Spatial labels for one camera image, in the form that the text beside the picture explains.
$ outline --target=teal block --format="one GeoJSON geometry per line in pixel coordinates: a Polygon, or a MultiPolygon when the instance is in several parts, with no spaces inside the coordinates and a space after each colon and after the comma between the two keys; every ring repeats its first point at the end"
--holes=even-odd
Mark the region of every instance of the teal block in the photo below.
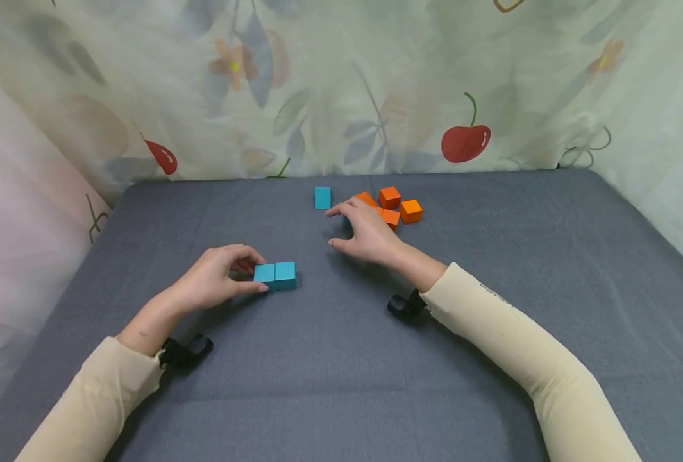
{"type": "Polygon", "coordinates": [[[277,283],[274,281],[274,264],[257,264],[254,267],[254,282],[263,282],[269,287],[270,291],[276,291],[277,283]]]}
{"type": "Polygon", "coordinates": [[[274,283],[278,291],[288,291],[297,288],[294,262],[282,262],[274,265],[274,283]]]}
{"type": "Polygon", "coordinates": [[[316,210],[328,210],[331,208],[331,188],[316,188],[316,210]]]}

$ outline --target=black clip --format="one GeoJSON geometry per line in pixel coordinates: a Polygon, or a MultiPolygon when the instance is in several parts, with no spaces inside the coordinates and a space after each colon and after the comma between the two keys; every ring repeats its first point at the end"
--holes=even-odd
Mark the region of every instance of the black clip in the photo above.
{"type": "Polygon", "coordinates": [[[167,339],[162,346],[162,354],[158,357],[163,366],[175,368],[192,368],[213,351],[213,341],[197,334],[187,346],[182,346],[175,339],[167,339]]]}
{"type": "Polygon", "coordinates": [[[410,293],[408,300],[400,295],[394,295],[388,302],[388,311],[403,322],[413,322],[425,307],[426,302],[418,294],[418,289],[410,293]]]}

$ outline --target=orange cube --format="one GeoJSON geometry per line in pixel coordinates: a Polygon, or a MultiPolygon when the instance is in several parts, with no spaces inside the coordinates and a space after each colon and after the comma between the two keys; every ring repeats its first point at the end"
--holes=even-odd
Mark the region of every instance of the orange cube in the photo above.
{"type": "Polygon", "coordinates": [[[383,210],[383,220],[388,224],[391,230],[398,232],[398,222],[400,220],[400,213],[395,210],[383,210]]]}
{"type": "Polygon", "coordinates": [[[404,200],[400,203],[400,218],[406,225],[420,221],[423,209],[417,200],[404,200]]]}
{"type": "Polygon", "coordinates": [[[377,203],[374,199],[372,199],[372,196],[370,196],[367,191],[355,195],[355,198],[360,198],[365,204],[369,205],[370,207],[377,206],[377,203]]]}
{"type": "Polygon", "coordinates": [[[377,198],[383,209],[397,209],[400,206],[400,193],[395,186],[380,189],[380,197],[377,198]]]}

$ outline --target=long sleeve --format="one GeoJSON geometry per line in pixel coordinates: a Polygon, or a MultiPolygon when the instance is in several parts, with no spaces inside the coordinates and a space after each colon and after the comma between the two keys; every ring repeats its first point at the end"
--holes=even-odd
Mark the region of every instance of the long sleeve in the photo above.
{"type": "Polygon", "coordinates": [[[158,389],[156,358],[107,337],[85,360],[16,462],[102,462],[128,415],[158,389]]]}
{"type": "Polygon", "coordinates": [[[534,320],[455,263],[422,298],[526,389],[552,462],[641,462],[593,374],[534,320]]]}

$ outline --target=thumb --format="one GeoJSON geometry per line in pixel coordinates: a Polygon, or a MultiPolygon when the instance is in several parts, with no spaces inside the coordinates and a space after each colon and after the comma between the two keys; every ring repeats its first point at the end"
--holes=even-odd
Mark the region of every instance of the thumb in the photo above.
{"type": "Polygon", "coordinates": [[[269,287],[261,282],[242,281],[235,282],[236,294],[239,293],[262,293],[267,292],[269,287]]]}
{"type": "Polygon", "coordinates": [[[346,240],[335,237],[328,242],[328,245],[338,252],[349,253],[351,251],[351,239],[346,240]]]}

